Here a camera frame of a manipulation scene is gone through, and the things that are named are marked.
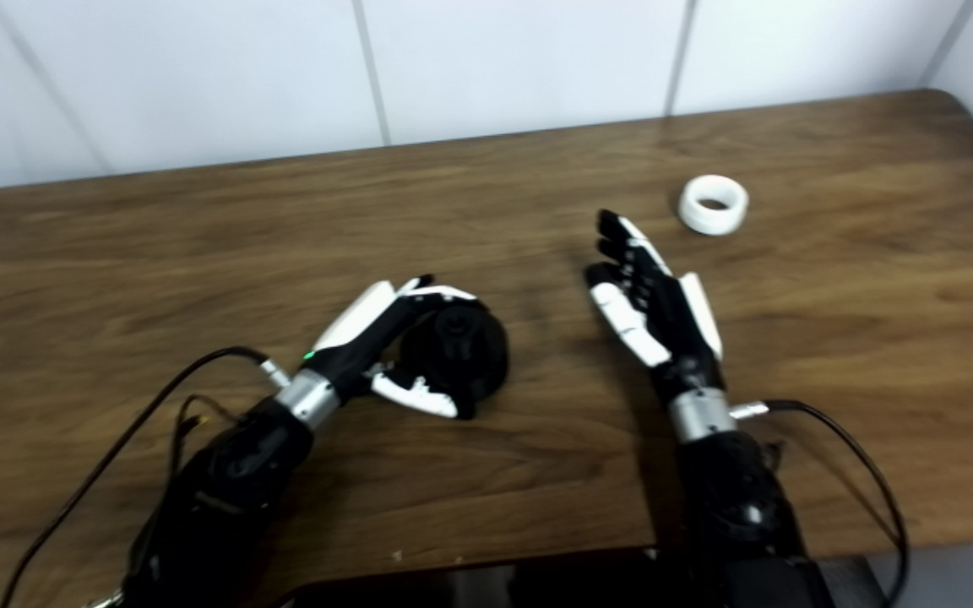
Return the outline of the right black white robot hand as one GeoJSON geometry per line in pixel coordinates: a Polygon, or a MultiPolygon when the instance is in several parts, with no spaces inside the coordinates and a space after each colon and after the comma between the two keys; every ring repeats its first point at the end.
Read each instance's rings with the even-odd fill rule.
{"type": "Polygon", "coordinates": [[[698,274],[673,274],[625,216],[600,210],[597,231],[605,261],[584,270],[592,303],[649,370],[660,399],[725,390],[722,339],[698,274]]]}

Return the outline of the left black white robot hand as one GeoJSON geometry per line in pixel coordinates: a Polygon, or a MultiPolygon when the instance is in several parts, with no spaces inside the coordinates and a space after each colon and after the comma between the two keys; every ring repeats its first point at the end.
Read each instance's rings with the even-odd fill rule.
{"type": "Polygon", "coordinates": [[[481,301],[452,285],[436,285],[430,274],[402,287],[388,280],[375,282],[317,339],[292,382],[275,399],[310,430],[317,430],[341,405],[368,393],[440,418],[475,419],[471,397],[441,388],[425,372],[382,359],[383,352],[425,316],[459,305],[481,307],[481,301]]]}

